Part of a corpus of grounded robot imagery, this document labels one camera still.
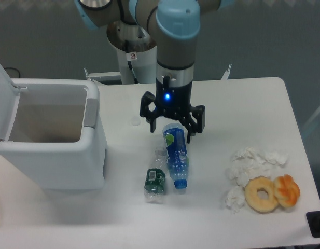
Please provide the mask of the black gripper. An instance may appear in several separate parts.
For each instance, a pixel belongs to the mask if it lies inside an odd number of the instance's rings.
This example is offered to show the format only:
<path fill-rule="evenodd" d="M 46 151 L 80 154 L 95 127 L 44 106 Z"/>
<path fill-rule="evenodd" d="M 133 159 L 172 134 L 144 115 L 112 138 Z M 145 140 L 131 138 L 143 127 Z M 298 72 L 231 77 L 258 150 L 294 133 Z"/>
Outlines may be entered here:
<path fill-rule="evenodd" d="M 150 132 L 156 129 L 156 119 L 165 117 L 181 122 L 187 129 L 186 142 L 202 133 L 205 127 L 205 106 L 191 106 L 193 68 L 174 70 L 158 67 L 156 70 L 156 96 L 146 91 L 141 97 L 140 116 L 150 124 Z"/>

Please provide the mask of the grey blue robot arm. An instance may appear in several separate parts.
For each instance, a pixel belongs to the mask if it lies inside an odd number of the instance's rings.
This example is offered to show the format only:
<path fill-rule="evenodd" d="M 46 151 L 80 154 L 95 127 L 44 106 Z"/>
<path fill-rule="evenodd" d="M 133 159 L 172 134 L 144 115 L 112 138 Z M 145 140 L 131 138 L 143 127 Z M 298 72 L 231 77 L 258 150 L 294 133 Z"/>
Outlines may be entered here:
<path fill-rule="evenodd" d="M 75 1 L 85 24 L 92 29 L 121 22 L 124 47 L 146 32 L 157 46 L 156 94 L 141 98 L 140 116 L 156 129 L 160 116 L 179 121 L 187 140 L 205 127 L 205 106 L 190 104 L 200 16 L 232 4 L 232 1 Z"/>

